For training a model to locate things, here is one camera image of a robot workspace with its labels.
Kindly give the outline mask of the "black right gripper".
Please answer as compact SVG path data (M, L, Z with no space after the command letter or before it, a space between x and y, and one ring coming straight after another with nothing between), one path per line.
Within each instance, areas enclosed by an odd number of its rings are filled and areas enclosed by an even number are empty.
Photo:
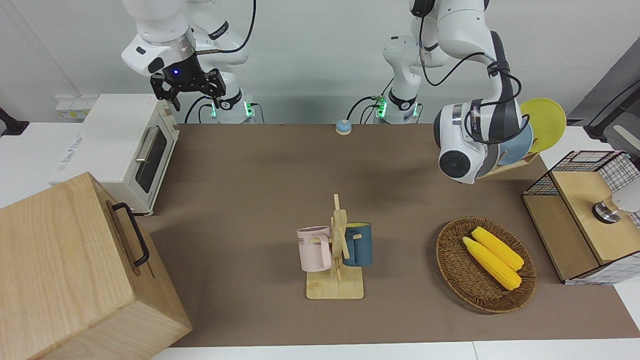
M162 74L150 76L150 85L155 97L170 103L176 111L181 110L179 92L201 92L212 98L219 109L226 96L226 83L219 69L208 72L208 78L201 68L196 54L162 69Z

